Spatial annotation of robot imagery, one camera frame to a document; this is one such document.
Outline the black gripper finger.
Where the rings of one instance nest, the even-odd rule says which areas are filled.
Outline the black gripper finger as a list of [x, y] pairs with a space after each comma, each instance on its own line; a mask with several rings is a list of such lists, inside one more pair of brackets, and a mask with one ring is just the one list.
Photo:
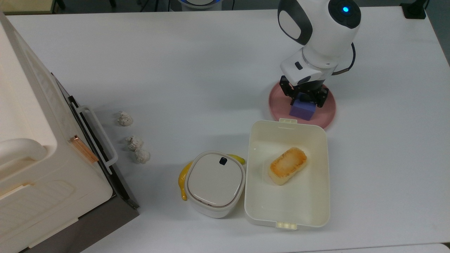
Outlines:
[[329, 90], [316, 90], [313, 91], [314, 103], [317, 107], [322, 108], [327, 100]]
[[290, 105], [293, 105], [294, 102], [299, 98], [300, 90], [297, 87], [282, 87], [281, 88], [285, 96], [291, 98]]

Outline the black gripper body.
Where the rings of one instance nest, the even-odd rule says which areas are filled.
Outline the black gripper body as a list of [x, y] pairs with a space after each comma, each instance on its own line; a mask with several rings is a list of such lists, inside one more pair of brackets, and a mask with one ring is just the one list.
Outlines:
[[328, 90], [323, 87], [324, 80], [310, 81], [311, 77], [308, 76], [298, 82], [297, 85], [291, 86], [288, 79], [285, 76], [280, 78], [280, 87], [297, 87], [300, 90], [298, 101], [301, 102], [314, 102], [313, 91], [316, 90]]

